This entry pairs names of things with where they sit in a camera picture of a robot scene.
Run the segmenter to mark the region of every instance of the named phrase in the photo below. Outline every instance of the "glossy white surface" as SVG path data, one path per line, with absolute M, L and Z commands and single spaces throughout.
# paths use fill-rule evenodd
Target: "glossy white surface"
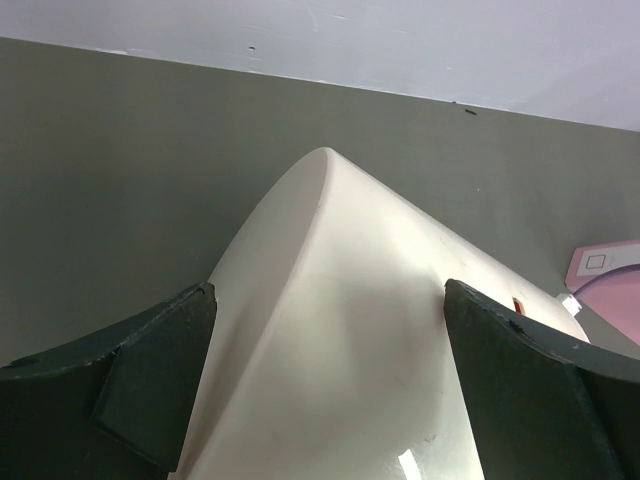
M 630 130 L 640 130 L 638 24 L 635 0 L 0 5 L 5 37 Z
M 586 339 L 333 150 L 304 157 L 211 276 L 218 317 L 172 478 L 481 479 L 442 313 L 451 277 Z

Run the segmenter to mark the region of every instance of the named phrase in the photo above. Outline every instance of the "black plastic part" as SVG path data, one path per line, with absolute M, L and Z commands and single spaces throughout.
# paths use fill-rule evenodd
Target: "black plastic part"
M 640 362 L 456 280 L 445 320 L 487 480 L 640 478 Z
M 165 479 L 215 316 L 213 286 L 202 283 L 0 369 L 0 478 Z

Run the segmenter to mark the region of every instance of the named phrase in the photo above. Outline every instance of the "white connector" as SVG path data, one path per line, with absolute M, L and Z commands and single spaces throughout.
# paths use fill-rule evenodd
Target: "white connector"
M 582 305 L 580 304 L 580 302 L 570 293 L 561 293 L 556 297 L 556 300 L 558 300 L 573 317 L 575 317 L 578 313 L 580 313 L 580 310 L 582 310 Z

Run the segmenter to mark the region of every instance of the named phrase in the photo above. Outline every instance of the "gray floor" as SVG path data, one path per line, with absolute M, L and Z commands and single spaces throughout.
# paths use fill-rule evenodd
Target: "gray floor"
M 640 237 L 638 133 L 6 39 L 0 65 L 0 363 L 207 278 L 319 146 L 554 295 L 574 248 Z

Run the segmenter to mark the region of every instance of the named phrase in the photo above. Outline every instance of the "pink object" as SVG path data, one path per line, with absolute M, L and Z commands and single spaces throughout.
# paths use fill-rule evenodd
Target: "pink object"
M 598 275 L 635 264 L 640 264 L 640 240 L 578 248 L 565 283 L 575 292 Z M 585 292 L 581 301 L 640 345 L 640 272 L 607 279 Z

